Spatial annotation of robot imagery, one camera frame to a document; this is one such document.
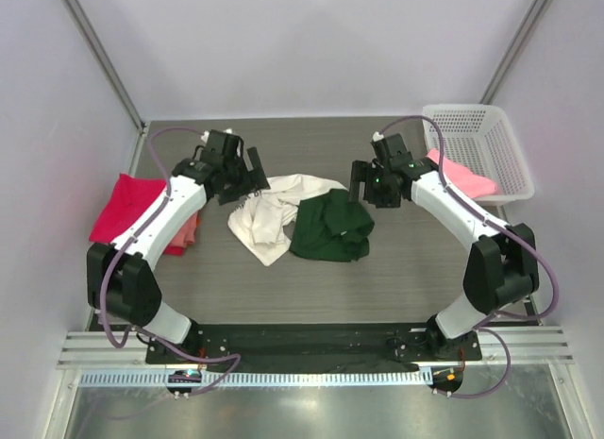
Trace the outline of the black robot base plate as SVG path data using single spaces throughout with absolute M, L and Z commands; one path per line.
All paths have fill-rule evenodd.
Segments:
M 194 324 L 180 350 L 202 358 L 242 355 L 242 363 L 292 363 L 360 356 L 403 363 L 482 359 L 478 335 L 447 340 L 424 323 Z

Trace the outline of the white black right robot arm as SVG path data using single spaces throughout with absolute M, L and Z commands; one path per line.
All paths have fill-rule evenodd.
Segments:
M 489 214 L 448 181 L 434 160 L 414 158 L 401 135 L 377 138 L 371 145 L 374 158 L 351 165 L 350 200 L 382 209 L 408 200 L 429 212 L 467 251 L 461 294 L 426 323 L 428 353 L 446 359 L 475 326 L 537 290 L 534 233 Z

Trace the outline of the white and green t shirt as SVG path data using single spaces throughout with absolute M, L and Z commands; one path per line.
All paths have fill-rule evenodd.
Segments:
M 250 194 L 229 215 L 233 235 L 264 266 L 286 253 L 324 262 L 369 255 L 375 222 L 336 180 L 295 174 L 271 177 L 270 188 Z

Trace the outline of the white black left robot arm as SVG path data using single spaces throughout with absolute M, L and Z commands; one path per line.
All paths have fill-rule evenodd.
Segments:
M 155 277 L 155 267 L 179 229 L 207 203 L 225 205 L 269 188 L 256 147 L 245 147 L 229 130 L 203 133 L 193 154 L 165 174 L 165 187 L 124 232 L 107 244 L 93 244 L 86 257 L 87 297 L 109 342 L 109 319 L 126 321 L 127 330 L 146 335 L 183 363 L 218 364 L 229 356 L 204 358 L 201 328 L 170 307 Z

